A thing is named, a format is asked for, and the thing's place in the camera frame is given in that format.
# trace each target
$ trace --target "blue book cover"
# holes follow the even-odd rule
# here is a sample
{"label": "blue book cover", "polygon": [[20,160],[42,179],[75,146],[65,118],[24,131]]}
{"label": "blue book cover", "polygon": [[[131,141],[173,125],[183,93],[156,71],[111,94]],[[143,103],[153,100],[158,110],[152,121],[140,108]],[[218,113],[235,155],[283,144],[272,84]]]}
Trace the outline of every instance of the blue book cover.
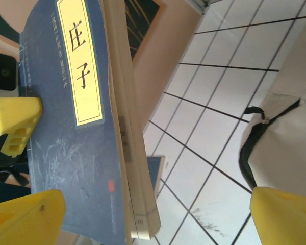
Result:
{"label": "blue book cover", "polygon": [[126,244],[124,187],[98,0],[39,0],[20,35],[23,96],[43,115],[27,146],[32,192],[63,191],[62,229]]}

